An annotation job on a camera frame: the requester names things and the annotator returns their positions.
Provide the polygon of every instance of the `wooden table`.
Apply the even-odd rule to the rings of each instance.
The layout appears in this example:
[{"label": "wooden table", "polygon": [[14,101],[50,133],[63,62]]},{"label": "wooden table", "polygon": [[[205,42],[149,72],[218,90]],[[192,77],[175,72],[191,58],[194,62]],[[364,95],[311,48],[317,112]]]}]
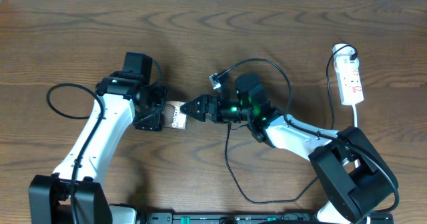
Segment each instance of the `wooden table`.
[{"label": "wooden table", "polygon": [[[279,63],[294,88],[291,113],[330,125],[325,67],[334,44],[359,50],[365,101],[359,124],[396,174],[396,223],[427,222],[427,1],[423,0],[4,0],[0,4],[0,222],[28,223],[27,188],[66,156],[85,121],[52,112],[45,94],[70,82],[94,89],[121,69],[126,51],[158,60],[169,99],[214,93],[208,76],[250,57]],[[264,63],[259,73],[272,102],[283,107],[283,77]],[[336,128],[352,123],[340,105],[331,70]],[[74,89],[52,96],[60,110],[87,114],[91,97]],[[176,212],[282,212],[319,209],[316,183],[297,203],[251,205],[224,163],[226,126],[190,120],[186,131],[130,127],[105,180],[110,203]],[[230,165],[255,200],[295,197],[315,175],[288,151],[234,131]],[[381,207],[391,205],[389,197]]]}]

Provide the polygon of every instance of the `power strip socket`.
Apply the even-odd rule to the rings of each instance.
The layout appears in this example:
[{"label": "power strip socket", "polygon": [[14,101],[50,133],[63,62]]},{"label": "power strip socket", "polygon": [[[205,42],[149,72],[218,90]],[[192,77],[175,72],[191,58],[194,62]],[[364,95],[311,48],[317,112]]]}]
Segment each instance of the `power strip socket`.
[{"label": "power strip socket", "polygon": [[[345,45],[344,43],[335,45],[332,52],[335,53],[336,50]],[[359,58],[350,60],[350,56],[355,51],[352,47],[345,47],[334,55],[334,69],[338,80],[341,104],[343,105],[355,105],[364,100],[359,75]]]}]

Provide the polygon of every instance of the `white power strip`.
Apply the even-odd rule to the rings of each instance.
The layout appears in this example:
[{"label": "white power strip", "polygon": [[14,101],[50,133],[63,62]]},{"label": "white power strip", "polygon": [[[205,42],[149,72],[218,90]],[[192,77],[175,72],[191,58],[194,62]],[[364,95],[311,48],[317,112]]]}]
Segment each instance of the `white power strip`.
[{"label": "white power strip", "polygon": [[[346,44],[337,44],[332,49],[336,50]],[[350,60],[350,56],[355,53],[352,47],[345,47],[339,50],[334,55],[334,69],[338,80],[338,88],[340,90],[341,104],[355,105],[364,100],[362,83],[359,75],[359,58]]]}]

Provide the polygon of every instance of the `white cable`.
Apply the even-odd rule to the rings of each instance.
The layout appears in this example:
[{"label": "white cable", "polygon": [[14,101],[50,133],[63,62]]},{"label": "white cable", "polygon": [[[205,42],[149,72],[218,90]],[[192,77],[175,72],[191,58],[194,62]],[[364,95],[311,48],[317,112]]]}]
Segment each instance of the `white cable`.
[{"label": "white cable", "polygon": [[[357,127],[358,126],[358,112],[356,110],[356,104],[353,104],[352,107],[353,107],[353,120],[354,120],[353,126]],[[355,160],[354,161],[354,167],[358,168],[359,166],[360,166],[359,160]]]}]

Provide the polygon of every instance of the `power outlet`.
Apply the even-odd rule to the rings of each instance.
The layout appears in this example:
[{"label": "power outlet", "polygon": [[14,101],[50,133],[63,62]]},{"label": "power outlet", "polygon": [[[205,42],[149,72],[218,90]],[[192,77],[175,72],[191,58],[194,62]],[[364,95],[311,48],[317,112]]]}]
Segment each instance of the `power outlet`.
[{"label": "power outlet", "polygon": [[[335,52],[345,44],[337,44],[332,49]],[[350,60],[350,56],[355,50],[345,47],[334,55],[334,69],[340,90],[341,104],[355,105],[364,100],[362,83],[359,74],[359,59]]]}]

